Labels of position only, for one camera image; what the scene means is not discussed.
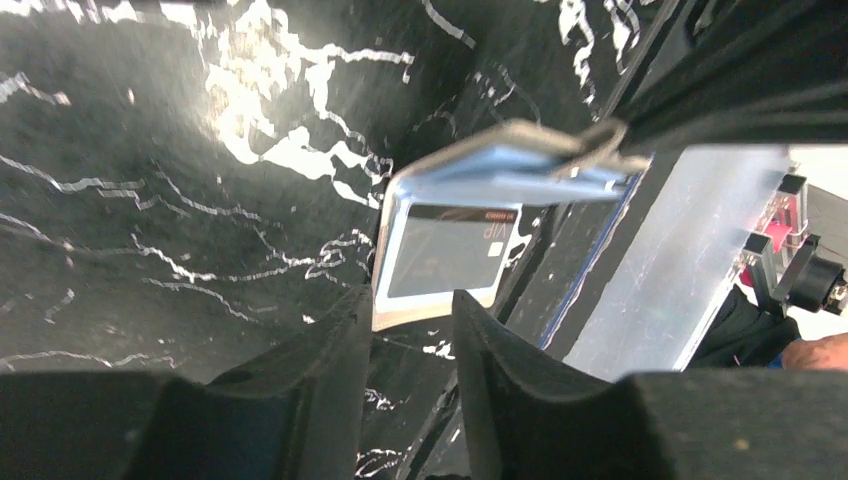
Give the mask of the black credit card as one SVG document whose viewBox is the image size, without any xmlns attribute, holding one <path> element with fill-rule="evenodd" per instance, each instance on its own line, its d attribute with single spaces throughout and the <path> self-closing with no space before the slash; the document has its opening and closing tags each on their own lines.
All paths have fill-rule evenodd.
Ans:
<svg viewBox="0 0 848 480">
<path fill-rule="evenodd" d="M 519 217 L 519 210 L 509 208 L 411 205 L 386 296 L 495 288 Z"/>
</svg>

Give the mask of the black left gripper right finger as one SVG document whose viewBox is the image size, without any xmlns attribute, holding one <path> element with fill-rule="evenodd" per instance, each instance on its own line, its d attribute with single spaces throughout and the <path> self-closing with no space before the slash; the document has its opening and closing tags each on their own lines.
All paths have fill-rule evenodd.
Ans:
<svg viewBox="0 0 848 480">
<path fill-rule="evenodd" d="M 843 479 L 847 377 L 765 368 L 639 373 L 571 368 L 452 301 L 475 479 Z"/>
</svg>

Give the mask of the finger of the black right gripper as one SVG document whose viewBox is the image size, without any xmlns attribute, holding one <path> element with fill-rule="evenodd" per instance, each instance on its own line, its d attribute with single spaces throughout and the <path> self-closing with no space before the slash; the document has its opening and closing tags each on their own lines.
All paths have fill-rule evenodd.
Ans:
<svg viewBox="0 0 848 480">
<path fill-rule="evenodd" d="M 601 145 L 847 140 L 843 1 L 665 1 L 614 89 Z"/>
</svg>

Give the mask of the grey blue card holder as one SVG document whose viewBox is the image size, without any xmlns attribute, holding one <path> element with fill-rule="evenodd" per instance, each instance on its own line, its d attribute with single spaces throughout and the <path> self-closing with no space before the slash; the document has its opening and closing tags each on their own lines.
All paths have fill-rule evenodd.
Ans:
<svg viewBox="0 0 848 480">
<path fill-rule="evenodd" d="M 607 120 L 577 136 L 511 120 L 429 154 L 398 171 L 383 201 L 373 269 L 374 331 L 448 315 L 453 294 L 390 299 L 390 265 L 413 204 L 509 208 L 520 217 L 507 246 L 503 271 L 526 206 L 616 200 L 625 181 L 649 166 L 646 157 L 625 155 L 624 123 Z M 483 306 L 491 290 L 465 290 Z"/>
</svg>

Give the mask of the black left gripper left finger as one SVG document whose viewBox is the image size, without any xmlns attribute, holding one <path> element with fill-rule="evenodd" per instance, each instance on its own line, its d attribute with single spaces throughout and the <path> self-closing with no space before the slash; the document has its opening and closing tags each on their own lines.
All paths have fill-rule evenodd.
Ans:
<svg viewBox="0 0 848 480">
<path fill-rule="evenodd" d="M 350 479 L 371 346 L 361 286 L 207 384 L 142 371 L 1 379 L 5 479 Z"/>
</svg>

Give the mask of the person's forearm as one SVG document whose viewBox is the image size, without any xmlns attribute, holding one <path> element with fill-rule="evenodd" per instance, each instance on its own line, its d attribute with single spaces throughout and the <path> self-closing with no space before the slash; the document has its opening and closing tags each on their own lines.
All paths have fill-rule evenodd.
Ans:
<svg viewBox="0 0 848 480">
<path fill-rule="evenodd" d="M 847 334 L 796 340 L 782 352 L 782 367 L 795 370 L 847 370 Z"/>
</svg>

